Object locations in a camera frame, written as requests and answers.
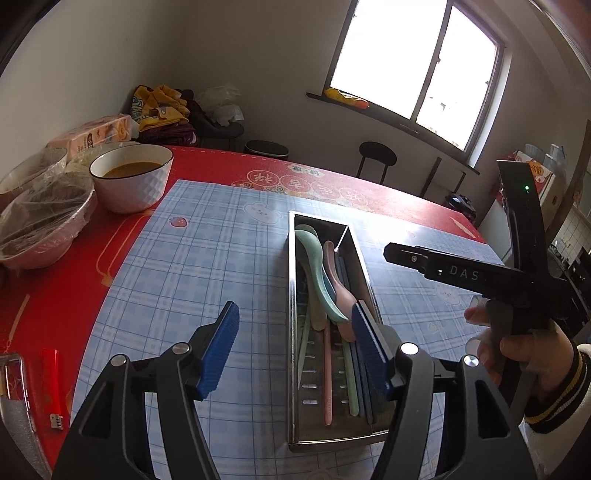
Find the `blue plaid placemat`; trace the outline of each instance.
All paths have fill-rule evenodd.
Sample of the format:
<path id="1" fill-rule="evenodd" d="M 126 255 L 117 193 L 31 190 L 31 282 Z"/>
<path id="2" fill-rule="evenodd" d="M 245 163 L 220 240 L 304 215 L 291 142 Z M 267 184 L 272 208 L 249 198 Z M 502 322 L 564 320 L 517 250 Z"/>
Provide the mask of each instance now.
<path id="1" fill-rule="evenodd" d="M 212 323 L 228 300 L 241 325 L 217 390 L 197 402 L 203 433 L 225 480 L 371 476 L 381 444 L 291 453 L 285 431 L 288 213 L 350 225 L 358 238 L 384 323 L 440 358 L 459 359 L 478 328 L 463 311 L 472 293 L 387 263 L 389 242 L 500 263 L 493 250 L 449 233 L 360 210 L 282 194 L 180 180 L 135 241 L 100 310 L 76 383 L 73 415 L 112 355 L 159 355 Z M 147 398 L 156 475 L 170 479 L 156 396 Z M 437 464 L 444 399 L 437 394 L 422 478 Z"/>

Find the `blue gripper pad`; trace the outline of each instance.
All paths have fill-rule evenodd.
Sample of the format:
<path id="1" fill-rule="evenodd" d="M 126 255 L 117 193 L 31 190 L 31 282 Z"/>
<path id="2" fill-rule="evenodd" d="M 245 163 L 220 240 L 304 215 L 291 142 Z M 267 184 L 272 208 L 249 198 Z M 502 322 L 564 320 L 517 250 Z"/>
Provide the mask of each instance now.
<path id="1" fill-rule="evenodd" d="M 240 327 L 238 305 L 234 302 L 228 302 L 213 326 L 215 332 L 209 344 L 205 347 L 201 363 L 201 378 L 197 384 L 197 392 L 204 400 L 217 388 L 228 355 L 238 334 L 238 328 Z"/>
<path id="2" fill-rule="evenodd" d="M 357 345 L 361 348 L 363 361 L 367 368 L 369 379 L 374 388 L 384 395 L 386 400 L 394 399 L 394 387 L 390 381 L 388 363 L 393 354 L 389 346 L 380 335 L 375 320 L 367 307 L 356 303 L 353 306 L 353 331 Z"/>

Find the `window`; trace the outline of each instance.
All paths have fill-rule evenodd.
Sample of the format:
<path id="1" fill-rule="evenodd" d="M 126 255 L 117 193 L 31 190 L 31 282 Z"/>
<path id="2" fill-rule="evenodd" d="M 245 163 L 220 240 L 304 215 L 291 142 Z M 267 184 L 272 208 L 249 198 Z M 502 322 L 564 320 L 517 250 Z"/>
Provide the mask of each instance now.
<path id="1" fill-rule="evenodd" d="M 368 100 L 368 115 L 465 162 L 502 50 L 459 2 L 353 0 L 325 88 Z"/>

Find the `soup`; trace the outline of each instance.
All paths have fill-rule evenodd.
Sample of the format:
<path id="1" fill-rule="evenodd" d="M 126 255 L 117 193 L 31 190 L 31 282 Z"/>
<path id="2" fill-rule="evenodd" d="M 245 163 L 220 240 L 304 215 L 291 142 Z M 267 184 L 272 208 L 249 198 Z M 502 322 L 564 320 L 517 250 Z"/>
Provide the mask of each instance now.
<path id="1" fill-rule="evenodd" d="M 140 175 L 152 170 L 156 170 L 161 165 L 153 161 L 138 161 L 134 163 L 126 163 L 119 165 L 119 167 L 109 170 L 103 175 L 104 179 L 120 179 L 123 177 L 132 177 L 133 175 Z"/>

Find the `clothing pile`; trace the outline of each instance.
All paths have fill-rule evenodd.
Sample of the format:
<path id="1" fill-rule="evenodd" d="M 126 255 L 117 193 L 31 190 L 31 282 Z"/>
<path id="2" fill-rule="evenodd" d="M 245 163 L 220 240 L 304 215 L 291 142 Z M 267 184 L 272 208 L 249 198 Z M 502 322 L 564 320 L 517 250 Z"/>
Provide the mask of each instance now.
<path id="1" fill-rule="evenodd" d="M 191 147 L 197 144 L 195 129 L 189 123 L 191 108 L 199 108 L 193 100 L 193 92 L 166 85 L 152 89 L 145 85 L 137 87 L 131 104 L 131 117 L 139 124 L 140 143 L 180 145 Z"/>

